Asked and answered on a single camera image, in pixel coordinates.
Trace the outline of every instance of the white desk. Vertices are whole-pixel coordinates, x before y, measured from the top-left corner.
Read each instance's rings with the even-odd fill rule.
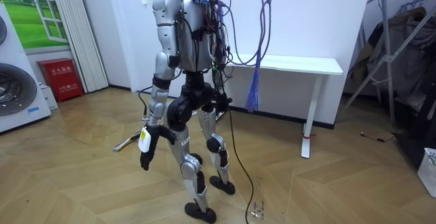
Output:
[[[240,54],[243,61],[249,60],[252,55]],[[234,62],[238,63],[239,60],[234,54]],[[234,67],[247,67],[235,64],[228,64]],[[303,127],[301,157],[309,158],[311,146],[311,130],[313,124],[313,117],[315,116],[316,105],[318,97],[320,96],[320,89],[322,78],[324,75],[342,75],[343,71],[335,59],[331,58],[317,58],[317,57],[285,57],[285,56],[265,56],[260,64],[260,69],[274,69],[277,71],[292,71],[306,74],[315,74],[316,80],[313,87],[311,104],[309,106],[309,114],[307,115],[307,123]]]

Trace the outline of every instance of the window mural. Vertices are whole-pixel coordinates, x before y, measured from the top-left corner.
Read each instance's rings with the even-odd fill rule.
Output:
[[[55,0],[3,0],[22,47],[68,45]]]

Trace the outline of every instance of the wooden floor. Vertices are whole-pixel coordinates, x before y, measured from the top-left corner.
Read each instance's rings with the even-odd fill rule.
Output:
[[[105,89],[65,101],[51,118],[0,135],[0,223],[200,223],[183,212],[190,202],[176,161],[159,141],[151,170],[132,144],[111,148],[142,127],[135,93]],[[436,223],[430,197],[389,138],[388,117],[357,102],[335,130],[315,128],[310,159],[300,157],[302,125],[233,113],[236,146],[255,195],[251,223]],[[217,126],[230,152],[228,196],[208,184],[218,223],[244,223],[251,188],[234,156],[228,115]],[[197,119],[191,152],[215,174]]]

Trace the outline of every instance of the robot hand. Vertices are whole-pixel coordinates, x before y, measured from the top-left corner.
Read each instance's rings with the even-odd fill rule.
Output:
[[[162,125],[150,126],[146,125],[141,132],[139,148],[141,150],[141,167],[144,170],[149,170],[150,162],[155,156],[157,141],[159,137],[167,139],[171,145],[174,145],[175,135]]]
[[[150,162],[155,156],[157,141],[159,140],[160,132],[159,127],[155,126],[145,126],[142,129],[139,148],[141,152],[141,167],[144,170],[149,170]]]

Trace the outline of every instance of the red fire extinguisher box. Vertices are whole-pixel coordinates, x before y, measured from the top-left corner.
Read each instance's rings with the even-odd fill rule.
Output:
[[[73,60],[68,58],[38,61],[38,66],[57,101],[83,95]]]

